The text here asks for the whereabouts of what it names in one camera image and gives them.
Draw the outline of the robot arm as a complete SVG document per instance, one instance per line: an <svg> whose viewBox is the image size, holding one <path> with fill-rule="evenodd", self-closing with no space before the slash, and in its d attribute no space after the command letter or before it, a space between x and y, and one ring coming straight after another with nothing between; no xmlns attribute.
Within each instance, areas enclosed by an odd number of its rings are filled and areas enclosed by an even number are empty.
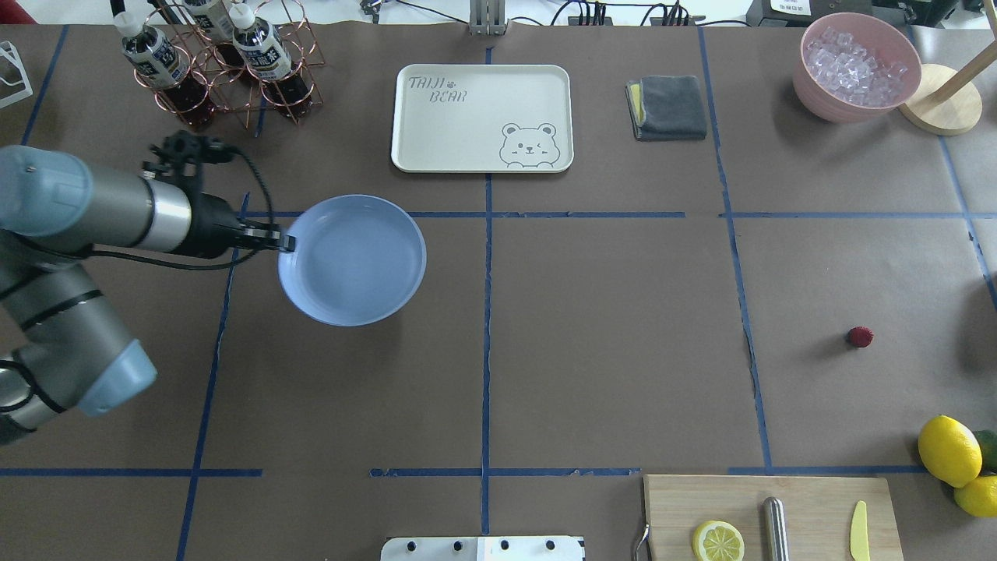
<svg viewBox="0 0 997 561"><path fill-rule="evenodd" d="M122 173L59 150L2 149L2 306L26 338L2 356L2 444L65 411L98 416L146 390L152 359L84 269L89 258L150 263L142 251L205 259L227 251L292 253L270 191L252 173L266 220L241 219L203 191L203 165L248 157L221 139L179 131L154 145L143 173Z"/></svg>

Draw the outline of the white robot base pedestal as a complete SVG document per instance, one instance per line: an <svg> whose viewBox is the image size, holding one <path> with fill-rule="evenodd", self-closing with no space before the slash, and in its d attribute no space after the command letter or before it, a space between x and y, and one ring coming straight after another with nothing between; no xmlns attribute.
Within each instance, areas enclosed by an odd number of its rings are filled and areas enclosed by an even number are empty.
<svg viewBox="0 0 997 561"><path fill-rule="evenodd" d="M381 560L585 560L583 538L568 535L396 537Z"/></svg>

